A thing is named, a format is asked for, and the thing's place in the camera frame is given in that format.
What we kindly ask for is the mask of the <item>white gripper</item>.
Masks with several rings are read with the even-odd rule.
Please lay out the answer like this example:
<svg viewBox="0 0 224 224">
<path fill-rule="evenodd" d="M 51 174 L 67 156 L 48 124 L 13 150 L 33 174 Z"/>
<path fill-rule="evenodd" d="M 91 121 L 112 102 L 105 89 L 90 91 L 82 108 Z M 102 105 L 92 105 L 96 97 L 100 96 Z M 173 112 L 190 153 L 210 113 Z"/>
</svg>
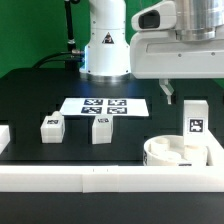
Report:
<svg viewBox="0 0 224 224">
<path fill-rule="evenodd" d="M 173 30 L 136 33 L 130 43 L 131 72 L 138 79 L 160 79 L 172 104 L 168 79 L 224 78 L 224 29 L 204 41 L 178 41 Z"/>
</svg>

